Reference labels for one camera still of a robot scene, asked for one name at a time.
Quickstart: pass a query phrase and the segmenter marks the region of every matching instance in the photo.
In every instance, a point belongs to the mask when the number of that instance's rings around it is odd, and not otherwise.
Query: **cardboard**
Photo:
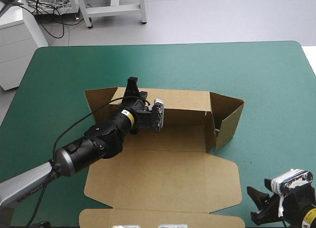
[[[244,101],[207,91],[140,90],[148,92],[152,103],[154,98],[164,100],[164,127],[160,133],[141,129],[138,135],[127,135],[123,152],[90,166],[85,195],[115,209],[85,210],[80,226],[111,228],[124,221],[136,225],[133,219],[139,217],[137,224],[158,227],[172,224],[178,217],[192,224],[190,228],[220,223],[244,227],[236,218],[208,214],[239,204],[241,189],[237,165],[205,153],[211,147],[221,148],[233,137]],[[115,87],[85,93],[94,110],[123,96],[124,91]],[[118,104],[113,102],[95,113],[96,122],[109,117]],[[97,214],[102,218],[92,219]]]
[[[139,211],[124,209],[86,209],[80,213],[82,228],[112,228],[119,225],[139,225],[141,228],[158,228],[161,221],[167,224],[186,224],[188,228],[244,228],[239,217],[203,213]]]

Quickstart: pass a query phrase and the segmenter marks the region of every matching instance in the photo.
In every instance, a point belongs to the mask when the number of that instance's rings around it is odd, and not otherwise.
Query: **yellow label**
[[[304,217],[304,221],[311,225],[315,218],[316,218],[316,208],[313,208],[306,214],[306,216]]]
[[[122,110],[121,113],[124,114],[124,115],[126,115],[126,116],[129,118],[130,123],[132,124],[132,127],[133,127],[134,122],[135,122],[133,115],[132,115],[129,111],[127,111],[127,110]]]

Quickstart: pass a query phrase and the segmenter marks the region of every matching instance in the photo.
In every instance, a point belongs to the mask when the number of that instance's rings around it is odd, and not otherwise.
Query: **floor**
[[[129,4],[137,0],[120,0]],[[87,0],[101,6],[108,0]],[[148,23],[139,15],[93,19],[67,26],[61,39],[44,32],[49,45],[119,45],[295,40],[316,72],[316,0],[146,0]],[[73,16],[67,17],[74,22]],[[55,36],[61,25],[47,25]],[[0,88],[0,123],[15,94]]]

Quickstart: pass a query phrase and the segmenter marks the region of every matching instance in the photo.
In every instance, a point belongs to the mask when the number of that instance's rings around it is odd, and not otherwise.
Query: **green table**
[[[46,162],[56,137],[87,114],[87,89],[126,86],[208,90],[246,101],[234,138],[217,156],[238,164],[242,203],[217,214],[249,217],[255,205],[246,186],[290,168],[316,173],[316,78],[292,41],[47,47],[36,51],[0,127],[0,180]],[[60,146],[76,139],[93,118],[74,128]],[[47,188],[36,221],[77,226],[79,212],[105,205],[84,196],[88,170]],[[13,225],[30,218],[39,194],[16,209]]]

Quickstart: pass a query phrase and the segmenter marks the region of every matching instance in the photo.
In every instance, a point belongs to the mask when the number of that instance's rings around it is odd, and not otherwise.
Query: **box flap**
[[[162,224],[187,224],[188,228],[245,227],[243,220],[239,217],[125,209],[86,209],[80,213],[79,224],[81,228],[112,228],[119,225],[158,228]]]
[[[154,103],[155,98],[164,101],[165,109],[211,111],[211,103],[208,91],[170,90],[155,88],[139,88],[139,91],[149,92],[147,100]],[[113,99],[122,97],[125,87],[118,87]]]
[[[220,149],[235,134],[244,100],[210,92],[215,128],[219,130],[215,149]]]
[[[88,105],[90,107],[91,111],[94,111],[101,105],[109,102],[116,90],[117,87],[111,87],[111,88],[102,88],[102,89],[94,89],[94,90],[86,90],[85,96],[88,102]],[[112,112],[111,107],[104,107],[93,114],[94,120],[96,123],[100,123],[106,119],[109,114]]]
[[[203,130],[198,134],[204,138]],[[150,151],[153,144],[143,143],[148,150],[124,150],[91,165],[85,195],[115,208],[199,213],[241,202],[235,163],[199,149]],[[168,150],[173,146],[169,147],[169,140],[164,138],[160,143]]]

